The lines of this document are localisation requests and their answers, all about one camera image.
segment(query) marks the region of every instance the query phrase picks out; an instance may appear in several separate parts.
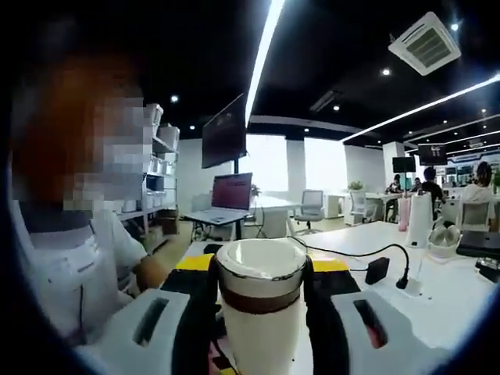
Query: person sitting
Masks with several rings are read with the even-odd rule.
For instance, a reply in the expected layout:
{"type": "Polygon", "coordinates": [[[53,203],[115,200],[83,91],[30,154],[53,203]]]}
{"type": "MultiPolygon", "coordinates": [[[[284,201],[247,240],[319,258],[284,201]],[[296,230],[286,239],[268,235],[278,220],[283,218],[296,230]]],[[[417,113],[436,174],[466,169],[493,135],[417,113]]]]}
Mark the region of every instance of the person sitting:
{"type": "Polygon", "coordinates": [[[420,178],[415,177],[415,184],[413,185],[412,191],[416,192],[416,191],[418,191],[421,188],[422,188],[422,182],[420,181],[420,178]]]}
{"type": "Polygon", "coordinates": [[[437,213],[434,211],[436,200],[439,199],[441,202],[445,203],[446,198],[439,185],[434,182],[436,170],[432,166],[427,167],[423,171],[423,178],[425,178],[425,182],[422,183],[422,190],[430,193],[430,200],[432,201],[432,218],[436,220],[438,218],[437,213]]]}
{"type": "Polygon", "coordinates": [[[498,220],[495,214],[495,196],[489,188],[491,183],[491,166],[487,162],[481,162],[477,166],[477,183],[468,185],[460,198],[460,206],[463,202],[490,202],[488,219],[490,232],[498,231],[498,220]]]}
{"type": "MultiPolygon", "coordinates": [[[[391,182],[389,187],[385,189],[385,194],[397,194],[397,193],[402,193],[403,190],[401,189],[401,184],[399,181],[401,180],[401,176],[399,174],[394,175],[394,180],[391,182]]],[[[389,211],[392,210],[392,215],[391,218],[388,219],[388,221],[395,222],[396,221],[396,216],[398,215],[398,200],[397,199],[392,199],[389,202],[387,202],[386,209],[385,209],[385,216],[388,216],[389,211]]]]}

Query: air conditioner vent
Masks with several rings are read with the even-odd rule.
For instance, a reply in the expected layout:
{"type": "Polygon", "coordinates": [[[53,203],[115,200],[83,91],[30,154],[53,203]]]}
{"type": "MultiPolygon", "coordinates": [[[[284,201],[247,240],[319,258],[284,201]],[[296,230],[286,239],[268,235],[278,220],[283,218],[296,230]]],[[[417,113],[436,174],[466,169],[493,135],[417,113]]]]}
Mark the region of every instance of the air conditioner vent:
{"type": "Polygon", "coordinates": [[[445,25],[432,12],[396,39],[389,51],[423,76],[461,56],[445,25]]]}

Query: dark hair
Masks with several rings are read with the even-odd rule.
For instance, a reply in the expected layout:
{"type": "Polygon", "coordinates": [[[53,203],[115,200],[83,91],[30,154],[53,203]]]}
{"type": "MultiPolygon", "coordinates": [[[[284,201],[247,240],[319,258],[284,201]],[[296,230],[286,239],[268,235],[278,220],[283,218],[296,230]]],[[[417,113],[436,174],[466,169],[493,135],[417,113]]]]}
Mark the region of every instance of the dark hair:
{"type": "Polygon", "coordinates": [[[491,182],[491,166],[487,162],[481,162],[477,166],[477,182],[483,186],[488,186],[491,182]]]}
{"type": "Polygon", "coordinates": [[[429,166],[423,171],[423,176],[425,177],[425,181],[432,181],[436,178],[436,170],[432,166],[429,166]]]}

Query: window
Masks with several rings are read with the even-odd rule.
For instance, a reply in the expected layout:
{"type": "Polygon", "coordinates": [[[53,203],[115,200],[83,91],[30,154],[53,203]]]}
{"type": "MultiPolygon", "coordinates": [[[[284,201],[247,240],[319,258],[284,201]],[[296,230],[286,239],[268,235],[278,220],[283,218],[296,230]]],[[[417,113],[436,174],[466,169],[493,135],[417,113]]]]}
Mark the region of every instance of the window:
{"type": "Polygon", "coordinates": [[[248,155],[240,173],[252,172],[261,191],[288,191],[287,143],[283,136],[247,134],[248,155]]]}
{"type": "Polygon", "coordinates": [[[327,139],[304,138],[305,186],[339,192],[347,188],[344,144],[327,139]]]}

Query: person's hand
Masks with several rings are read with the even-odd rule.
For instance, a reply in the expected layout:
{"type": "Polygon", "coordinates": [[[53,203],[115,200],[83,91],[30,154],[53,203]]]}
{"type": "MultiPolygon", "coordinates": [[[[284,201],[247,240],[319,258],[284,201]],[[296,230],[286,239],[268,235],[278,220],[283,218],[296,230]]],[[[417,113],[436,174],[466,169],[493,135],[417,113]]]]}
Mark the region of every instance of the person's hand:
{"type": "Polygon", "coordinates": [[[146,256],[134,268],[134,273],[139,290],[144,291],[162,285],[169,271],[154,256],[146,256]]]}

